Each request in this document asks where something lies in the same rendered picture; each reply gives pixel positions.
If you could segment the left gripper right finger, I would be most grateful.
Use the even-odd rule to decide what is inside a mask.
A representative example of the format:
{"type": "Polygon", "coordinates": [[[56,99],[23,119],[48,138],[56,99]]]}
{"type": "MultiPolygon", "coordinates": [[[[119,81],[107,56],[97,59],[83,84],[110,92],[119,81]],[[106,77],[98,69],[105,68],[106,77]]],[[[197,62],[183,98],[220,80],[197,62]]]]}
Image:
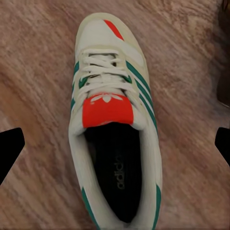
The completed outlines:
{"type": "Polygon", "coordinates": [[[230,129],[219,127],[215,139],[215,145],[230,166],[230,129]]]}

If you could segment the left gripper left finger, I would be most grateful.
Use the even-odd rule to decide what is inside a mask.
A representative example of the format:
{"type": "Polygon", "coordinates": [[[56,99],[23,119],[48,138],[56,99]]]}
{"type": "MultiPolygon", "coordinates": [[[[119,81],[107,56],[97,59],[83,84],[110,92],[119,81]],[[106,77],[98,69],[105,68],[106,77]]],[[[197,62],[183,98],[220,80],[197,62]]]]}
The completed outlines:
{"type": "Polygon", "coordinates": [[[20,127],[0,133],[0,185],[25,146],[20,127]]]}

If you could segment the sandal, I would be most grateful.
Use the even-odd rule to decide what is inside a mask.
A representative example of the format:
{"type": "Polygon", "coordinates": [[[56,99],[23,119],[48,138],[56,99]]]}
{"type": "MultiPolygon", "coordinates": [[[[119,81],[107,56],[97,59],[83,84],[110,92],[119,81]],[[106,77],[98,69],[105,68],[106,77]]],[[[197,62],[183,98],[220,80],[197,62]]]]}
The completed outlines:
{"type": "MultiPolygon", "coordinates": [[[[230,38],[230,0],[222,1],[218,14],[220,27],[230,38]]],[[[218,81],[217,99],[230,108],[230,61],[218,81]]]]}

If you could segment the gym shoe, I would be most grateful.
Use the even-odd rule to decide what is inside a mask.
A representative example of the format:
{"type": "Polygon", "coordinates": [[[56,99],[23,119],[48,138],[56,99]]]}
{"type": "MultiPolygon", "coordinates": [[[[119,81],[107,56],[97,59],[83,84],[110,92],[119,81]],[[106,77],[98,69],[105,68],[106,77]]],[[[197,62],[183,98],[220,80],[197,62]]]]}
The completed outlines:
{"type": "Polygon", "coordinates": [[[83,19],[75,44],[69,142],[82,199],[98,230],[155,230],[162,161],[148,66],[109,13],[83,19]]]}

